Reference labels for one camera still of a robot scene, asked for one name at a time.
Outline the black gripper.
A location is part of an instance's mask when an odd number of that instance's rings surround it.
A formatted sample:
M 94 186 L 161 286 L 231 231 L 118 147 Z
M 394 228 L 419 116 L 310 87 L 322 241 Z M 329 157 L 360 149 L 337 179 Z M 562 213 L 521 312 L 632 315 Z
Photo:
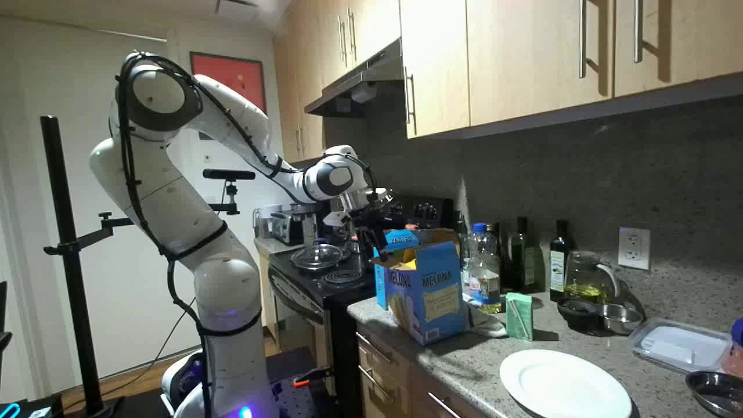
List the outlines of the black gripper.
M 332 213 L 332 221 L 342 228 L 382 231 L 391 202 L 393 196 L 387 189 L 349 190 L 340 196 L 342 210 Z

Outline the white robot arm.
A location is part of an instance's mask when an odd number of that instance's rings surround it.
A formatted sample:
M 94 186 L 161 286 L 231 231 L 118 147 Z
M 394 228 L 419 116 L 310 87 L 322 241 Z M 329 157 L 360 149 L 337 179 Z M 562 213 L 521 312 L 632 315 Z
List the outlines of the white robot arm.
M 300 205 L 360 198 L 372 171 L 349 143 L 297 170 L 268 149 L 268 114 L 231 87 L 146 51 L 120 65 L 117 114 L 110 137 L 90 150 L 90 170 L 161 256 L 194 272 L 195 299 L 185 313 L 199 335 L 204 377 L 175 405 L 175 418 L 278 418 L 263 348 L 261 272 L 169 160 L 167 147 L 183 128 L 234 150 Z

